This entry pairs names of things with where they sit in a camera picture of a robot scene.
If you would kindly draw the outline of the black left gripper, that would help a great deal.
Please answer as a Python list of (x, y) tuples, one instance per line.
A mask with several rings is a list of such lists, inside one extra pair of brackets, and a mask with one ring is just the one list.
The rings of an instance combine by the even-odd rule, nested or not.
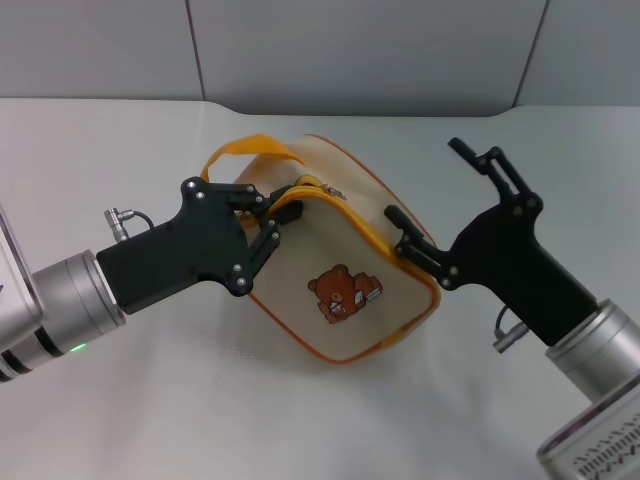
[(131, 315), (204, 281), (248, 294), (280, 245), (280, 227), (302, 215), (298, 200), (268, 211), (292, 188), (265, 195), (253, 184), (185, 180), (176, 216), (96, 254), (116, 304)]

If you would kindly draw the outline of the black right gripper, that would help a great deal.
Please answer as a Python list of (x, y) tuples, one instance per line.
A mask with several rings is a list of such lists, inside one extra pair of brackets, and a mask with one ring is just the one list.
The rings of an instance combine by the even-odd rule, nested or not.
[(448, 146), (496, 187), (500, 202), (478, 215), (441, 253), (396, 205), (385, 217), (401, 231), (398, 256), (436, 278), (448, 290), (477, 284), (491, 290), (547, 346), (597, 310), (598, 303), (580, 282), (537, 241), (535, 222), (541, 198), (494, 146), (477, 154), (462, 139)]

